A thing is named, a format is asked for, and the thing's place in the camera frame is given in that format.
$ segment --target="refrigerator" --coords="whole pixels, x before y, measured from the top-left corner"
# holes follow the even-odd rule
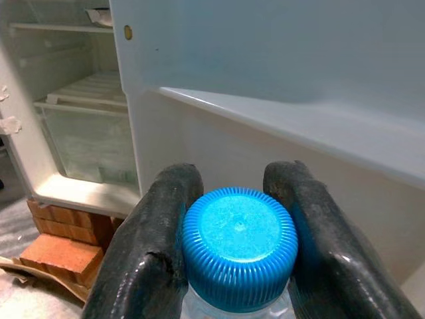
[[[110,9],[113,28],[87,9]],[[125,217],[301,160],[425,314],[425,2],[0,0],[0,117],[29,196]]]

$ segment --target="water bottle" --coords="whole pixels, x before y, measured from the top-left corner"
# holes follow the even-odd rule
[[[270,196],[234,187],[202,196],[183,221],[181,319],[295,318],[285,286],[297,251],[292,219]]]

